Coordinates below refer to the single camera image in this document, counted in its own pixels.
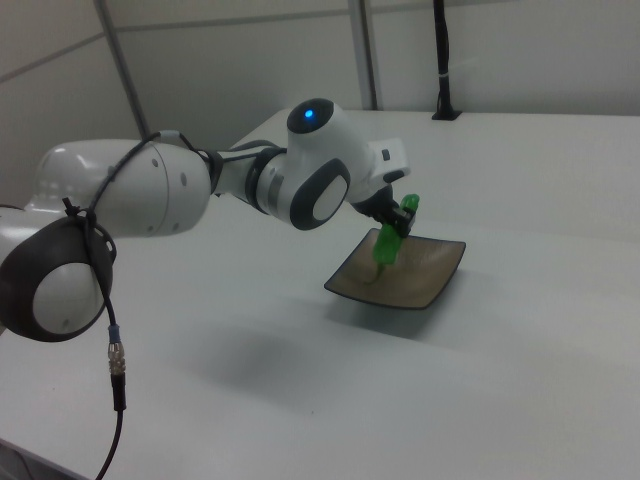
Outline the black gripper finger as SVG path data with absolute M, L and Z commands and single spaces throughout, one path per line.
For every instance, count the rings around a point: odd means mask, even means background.
M 392 210 L 390 225 L 399 237 L 408 237 L 415 223 L 416 211 L 397 207 Z

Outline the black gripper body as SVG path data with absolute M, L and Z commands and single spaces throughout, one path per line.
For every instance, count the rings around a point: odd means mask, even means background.
M 396 226 L 399 216 L 396 210 L 399 204 L 393 198 L 393 188 L 387 185 L 378 190 L 367 200 L 352 203 L 351 206 L 356 212 L 373 218 L 381 224 Z

